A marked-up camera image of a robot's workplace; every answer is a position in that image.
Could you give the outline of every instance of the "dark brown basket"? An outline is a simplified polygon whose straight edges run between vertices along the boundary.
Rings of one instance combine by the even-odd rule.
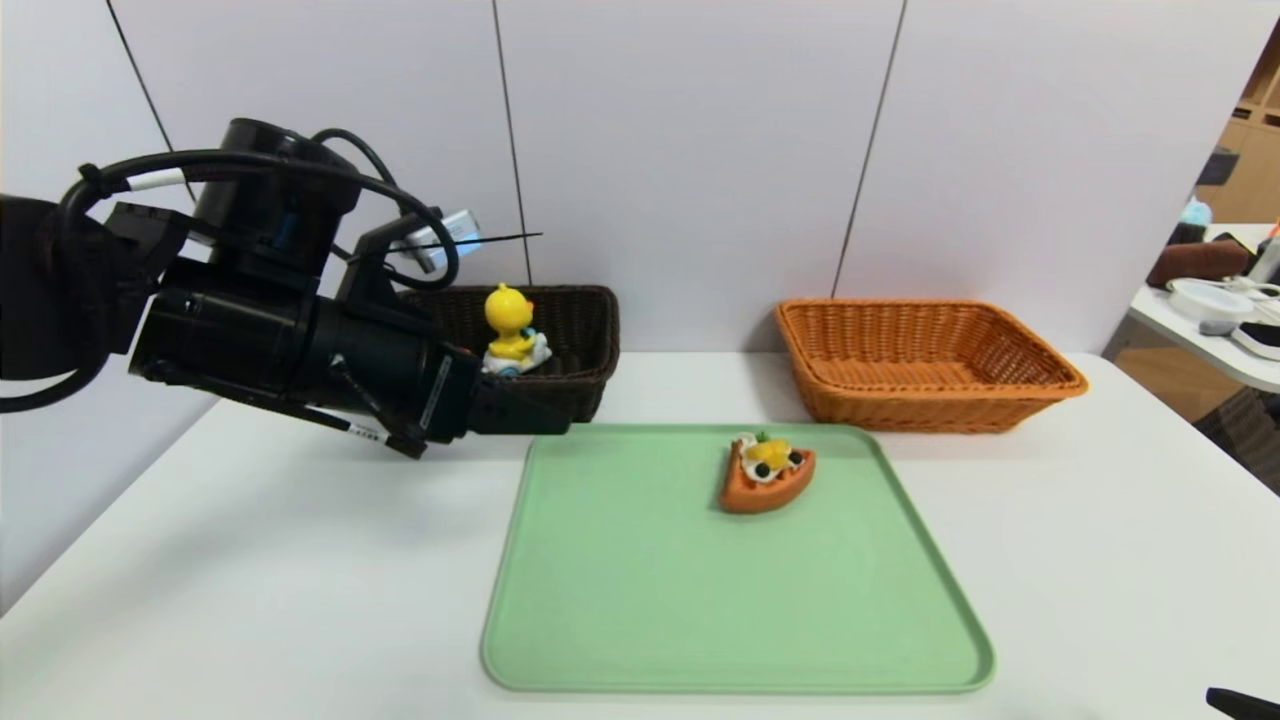
[[[547,334],[552,359],[511,378],[520,395],[586,423],[600,407],[604,383],[618,365],[618,299],[607,287],[562,284],[521,287],[534,304],[534,328]],[[484,319],[485,287],[402,292],[401,299],[435,318],[444,334],[476,355],[498,337]]]

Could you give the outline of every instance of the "white wall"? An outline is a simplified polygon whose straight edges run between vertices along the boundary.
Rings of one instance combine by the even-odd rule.
[[[499,0],[535,283],[625,350],[780,347],[829,295],[901,0]]]
[[[82,163],[165,150],[102,0],[5,0],[0,59],[4,192],[56,201]],[[191,210],[177,188],[131,200]],[[211,404],[125,365],[114,359],[59,405],[0,418],[0,611]]]
[[[979,297],[1100,351],[1277,13],[909,0],[837,295]]]
[[[488,1],[120,0],[115,10],[175,149],[216,147],[234,117],[303,135],[340,127],[424,202],[470,209],[488,236],[521,232]],[[374,174],[353,147],[332,145]],[[365,193],[338,240],[353,247],[396,215],[389,200]],[[342,268],[330,263],[325,290]],[[468,255],[458,275],[460,284],[526,281],[518,241]]]

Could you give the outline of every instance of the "brown bag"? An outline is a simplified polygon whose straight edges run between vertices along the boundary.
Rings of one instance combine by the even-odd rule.
[[[1170,245],[1160,254],[1156,266],[1147,275],[1147,284],[1165,287],[1169,281],[1178,278],[1220,281],[1243,273],[1249,258],[1249,251],[1230,238]]]

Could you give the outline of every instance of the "table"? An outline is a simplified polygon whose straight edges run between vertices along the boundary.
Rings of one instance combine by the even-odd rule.
[[[420,462],[227,401],[0,619],[0,717],[1213,717],[1280,700],[1280,501],[1108,363],[1001,436],[879,434],[980,616],[952,697],[503,691],[480,630],[529,438]],[[780,355],[625,354],[602,421],[805,419]]]
[[[1212,240],[1220,233],[1230,232],[1242,243],[1257,249],[1266,240],[1270,223],[1261,224],[1215,224],[1204,233]],[[1129,305],[1126,319],[1138,320],[1165,338],[1207,360],[1228,377],[1247,386],[1267,392],[1280,392],[1280,363],[1258,357],[1226,337],[1208,337],[1199,333],[1197,323],[1188,320],[1169,306],[1169,293],[1142,286]],[[1103,355],[1115,357],[1125,346],[1126,331],[1124,323]]]

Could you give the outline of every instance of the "orange wicker basket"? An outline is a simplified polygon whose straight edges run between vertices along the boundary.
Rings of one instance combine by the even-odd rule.
[[[1089,384],[1009,313],[968,300],[788,300],[778,327],[815,420],[998,433]]]

